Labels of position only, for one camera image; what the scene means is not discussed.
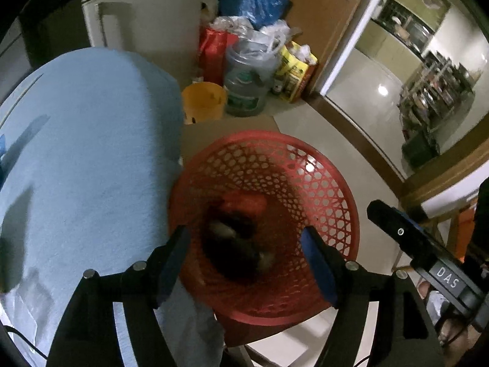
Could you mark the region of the silver two-door refrigerator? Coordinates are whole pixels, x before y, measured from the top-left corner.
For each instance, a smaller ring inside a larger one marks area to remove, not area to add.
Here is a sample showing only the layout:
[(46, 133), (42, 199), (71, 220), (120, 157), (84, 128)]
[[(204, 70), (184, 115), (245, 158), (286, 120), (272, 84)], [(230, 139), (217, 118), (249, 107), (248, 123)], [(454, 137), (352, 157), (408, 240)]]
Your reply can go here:
[(197, 73), (201, 0), (81, 0), (91, 46), (136, 52), (181, 88)]

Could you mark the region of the grey plastic bag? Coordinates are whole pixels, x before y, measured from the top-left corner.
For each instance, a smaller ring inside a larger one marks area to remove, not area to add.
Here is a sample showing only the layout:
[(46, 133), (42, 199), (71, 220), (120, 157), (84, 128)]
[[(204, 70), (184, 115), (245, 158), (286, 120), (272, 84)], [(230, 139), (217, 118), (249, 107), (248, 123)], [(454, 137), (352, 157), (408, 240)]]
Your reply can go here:
[(203, 254), (226, 280), (249, 285), (274, 266), (274, 253), (255, 240), (256, 224), (239, 212), (208, 209), (200, 228)]

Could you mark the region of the white plastic bags pile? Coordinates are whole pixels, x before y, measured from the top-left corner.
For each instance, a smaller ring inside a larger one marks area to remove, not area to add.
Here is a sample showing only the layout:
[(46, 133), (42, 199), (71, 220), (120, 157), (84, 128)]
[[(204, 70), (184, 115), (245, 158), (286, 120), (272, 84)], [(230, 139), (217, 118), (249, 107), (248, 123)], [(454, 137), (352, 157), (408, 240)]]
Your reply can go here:
[(266, 46), (267, 52), (280, 50), (295, 35), (294, 30), (282, 19), (256, 30), (247, 17), (223, 16), (214, 19), (210, 23), (210, 28), (216, 31), (226, 31), (242, 40)]

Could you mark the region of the yellow printed bag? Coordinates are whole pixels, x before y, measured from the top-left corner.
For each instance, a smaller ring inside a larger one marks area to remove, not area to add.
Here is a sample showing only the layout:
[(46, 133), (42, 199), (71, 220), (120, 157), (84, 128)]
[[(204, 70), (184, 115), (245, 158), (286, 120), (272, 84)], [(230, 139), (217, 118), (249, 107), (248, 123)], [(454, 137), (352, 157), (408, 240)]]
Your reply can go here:
[(291, 41), (280, 51), (281, 61), (274, 74), (272, 93), (283, 101), (295, 103), (316, 70), (318, 59), (309, 45)]

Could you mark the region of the wooden cabinet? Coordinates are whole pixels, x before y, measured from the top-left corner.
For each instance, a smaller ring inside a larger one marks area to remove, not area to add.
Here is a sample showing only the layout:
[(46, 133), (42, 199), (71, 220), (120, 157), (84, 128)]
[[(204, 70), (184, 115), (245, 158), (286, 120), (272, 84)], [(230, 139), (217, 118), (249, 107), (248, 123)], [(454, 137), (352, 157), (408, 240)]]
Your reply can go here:
[(292, 28), (300, 28), (302, 33), (295, 41), (310, 46), (317, 57), (318, 65), (302, 96), (309, 96), (317, 84), (322, 70), (329, 63), (333, 53), (347, 30), (361, 0), (290, 0), (291, 6), (285, 14), (285, 21)]

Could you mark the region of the red plastic bag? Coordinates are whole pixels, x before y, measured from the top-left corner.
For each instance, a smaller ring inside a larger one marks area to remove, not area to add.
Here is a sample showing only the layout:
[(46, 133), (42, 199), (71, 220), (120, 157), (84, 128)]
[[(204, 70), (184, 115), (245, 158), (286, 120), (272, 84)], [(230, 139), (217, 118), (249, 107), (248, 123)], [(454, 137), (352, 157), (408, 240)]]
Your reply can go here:
[(231, 191), (221, 197), (219, 208), (228, 214), (239, 213), (255, 219), (265, 212), (267, 200), (259, 192)]

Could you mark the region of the red shopping bag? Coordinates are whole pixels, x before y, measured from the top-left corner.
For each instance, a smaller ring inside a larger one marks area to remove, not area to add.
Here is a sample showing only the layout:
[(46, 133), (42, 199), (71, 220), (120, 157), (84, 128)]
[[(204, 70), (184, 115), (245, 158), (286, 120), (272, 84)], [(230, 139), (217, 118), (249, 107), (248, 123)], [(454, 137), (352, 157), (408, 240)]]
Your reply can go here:
[(199, 40), (199, 68), (203, 81), (223, 85), (226, 68), (226, 50), (238, 42), (238, 36), (228, 31), (201, 28)]

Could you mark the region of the red mesh waste basket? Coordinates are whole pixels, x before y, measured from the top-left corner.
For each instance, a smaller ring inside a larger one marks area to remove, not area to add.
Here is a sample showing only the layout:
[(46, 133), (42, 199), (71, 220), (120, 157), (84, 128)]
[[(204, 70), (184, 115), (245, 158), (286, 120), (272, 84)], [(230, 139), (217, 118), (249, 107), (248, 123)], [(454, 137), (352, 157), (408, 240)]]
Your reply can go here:
[[(275, 262), (249, 285), (226, 280), (200, 245), (208, 209), (231, 191), (267, 200), (252, 220), (256, 242)], [(300, 244), (305, 227), (315, 227), (347, 260), (355, 259), (360, 242), (354, 197), (338, 169), (314, 147), (269, 131), (234, 133), (191, 158), (171, 191), (169, 224), (191, 235), (180, 273), (186, 290), (217, 314), (252, 326), (295, 325), (327, 308)]]

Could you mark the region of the yellow plastic bucket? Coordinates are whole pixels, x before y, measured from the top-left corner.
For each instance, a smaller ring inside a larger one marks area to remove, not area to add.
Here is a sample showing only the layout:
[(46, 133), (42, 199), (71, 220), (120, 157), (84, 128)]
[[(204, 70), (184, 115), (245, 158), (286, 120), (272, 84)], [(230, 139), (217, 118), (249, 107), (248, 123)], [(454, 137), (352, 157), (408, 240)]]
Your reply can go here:
[(185, 124), (221, 119), (226, 102), (226, 89), (218, 84), (199, 82), (185, 87), (182, 92)]

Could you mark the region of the blue tablecloth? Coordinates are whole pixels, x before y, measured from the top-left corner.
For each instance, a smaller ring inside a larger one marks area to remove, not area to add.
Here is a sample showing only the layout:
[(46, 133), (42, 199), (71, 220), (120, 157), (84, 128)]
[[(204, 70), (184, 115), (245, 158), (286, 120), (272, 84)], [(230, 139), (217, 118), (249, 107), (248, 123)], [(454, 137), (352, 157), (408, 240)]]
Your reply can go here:
[[(86, 48), (59, 56), (1, 107), (1, 363), (48, 366), (71, 297), (101, 276), (147, 260), (177, 228), (181, 173), (177, 81), (133, 52)], [(114, 304), (123, 366), (138, 366)], [(180, 274), (156, 311), (174, 366), (218, 366), (223, 331)]]

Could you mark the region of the large clear water jug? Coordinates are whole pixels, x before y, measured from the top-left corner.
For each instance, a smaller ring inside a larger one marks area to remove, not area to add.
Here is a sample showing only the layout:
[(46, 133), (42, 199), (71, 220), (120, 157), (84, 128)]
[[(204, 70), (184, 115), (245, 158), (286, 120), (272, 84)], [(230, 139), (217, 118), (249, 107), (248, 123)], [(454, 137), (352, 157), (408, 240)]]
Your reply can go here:
[(240, 39), (229, 46), (224, 77), (226, 113), (235, 117), (261, 113), (279, 61), (278, 51), (268, 51), (264, 44)]

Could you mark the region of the metal kitchen rack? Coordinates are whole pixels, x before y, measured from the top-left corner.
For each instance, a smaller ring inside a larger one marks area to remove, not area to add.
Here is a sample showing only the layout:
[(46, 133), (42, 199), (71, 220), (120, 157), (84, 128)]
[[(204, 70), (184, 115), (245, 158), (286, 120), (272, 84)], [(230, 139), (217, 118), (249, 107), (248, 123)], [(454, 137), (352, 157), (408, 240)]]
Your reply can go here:
[(448, 149), (448, 139), (467, 117), (475, 99), (474, 79), (461, 64), (429, 52), (403, 85), (397, 104), (408, 167), (418, 170)]

